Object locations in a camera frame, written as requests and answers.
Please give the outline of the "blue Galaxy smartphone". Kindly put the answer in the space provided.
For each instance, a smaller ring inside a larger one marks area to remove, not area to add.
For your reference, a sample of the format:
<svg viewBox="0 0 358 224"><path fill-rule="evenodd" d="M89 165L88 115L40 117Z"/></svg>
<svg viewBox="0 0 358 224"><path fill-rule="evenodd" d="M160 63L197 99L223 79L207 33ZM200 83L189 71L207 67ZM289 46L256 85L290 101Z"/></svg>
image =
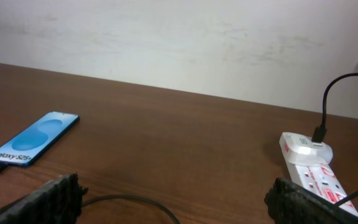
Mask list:
<svg viewBox="0 0 358 224"><path fill-rule="evenodd" d="M31 166L79 120L77 114L45 114L0 147L0 164Z"/></svg>

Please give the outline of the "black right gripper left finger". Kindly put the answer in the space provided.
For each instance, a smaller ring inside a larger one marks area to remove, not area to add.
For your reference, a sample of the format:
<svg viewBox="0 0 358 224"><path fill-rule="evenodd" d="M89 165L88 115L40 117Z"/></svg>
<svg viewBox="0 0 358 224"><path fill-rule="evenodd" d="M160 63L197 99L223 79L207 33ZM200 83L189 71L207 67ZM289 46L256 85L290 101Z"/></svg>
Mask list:
<svg viewBox="0 0 358 224"><path fill-rule="evenodd" d="M65 174L0 208L0 224L75 224L88 188Z"/></svg>

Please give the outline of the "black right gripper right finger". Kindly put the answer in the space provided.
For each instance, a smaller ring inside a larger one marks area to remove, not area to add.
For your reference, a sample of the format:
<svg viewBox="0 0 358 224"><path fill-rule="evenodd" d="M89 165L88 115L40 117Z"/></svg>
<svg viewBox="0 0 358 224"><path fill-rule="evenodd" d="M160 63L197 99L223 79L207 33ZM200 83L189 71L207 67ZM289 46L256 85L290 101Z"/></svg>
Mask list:
<svg viewBox="0 0 358 224"><path fill-rule="evenodd" d="M279 177L267 192L264 202L275 224L358 224L358 217L340 206L358 197L358 190L336 203Z"/></svg>

